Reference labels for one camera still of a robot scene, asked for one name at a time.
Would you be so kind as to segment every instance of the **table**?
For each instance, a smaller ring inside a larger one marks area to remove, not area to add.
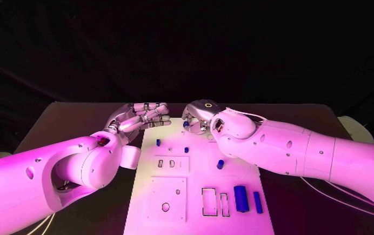
[[[123,103],[52,103],[16,150],[16,153],[88,136],[101,130],[112,111]],[[169,104],[170,117],[179,117],[186,104]],[[270,120],[300,125],[338,138],[349,135],[325,105],[318,104],[221,104]],[[143,133],[131,145],[141,147]],[[134,170],[118,169],[110,185],[79,199],[55,215],[48,234],[121,235],[130,204]],[[374,234],[374,216],[320,195],[299,177],[283,176],[260,169],[264,196],[276,235],[280,234]],[[309,179],[325,193],[365,210],[371,206],[348,197],[323,181]],[[16,235],[24,235],[37,224]]]

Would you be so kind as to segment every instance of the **robotic hand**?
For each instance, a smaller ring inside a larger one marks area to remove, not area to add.
[[[199,121],[189,126],[193,117]],[[374,144],[325,136],[229,108],[221,110],[211,100],[193,101],[182,119],[185,129],[196,134],[211,128],[225,156],[277,174],[326,180],[374,200]]]
[[[102,188],[120,166],[136,169],[140,149],[127,143],[140,129],[170,124],[167,113],[164,103],[125,104],[102,131],[0,159],[0,234]]]

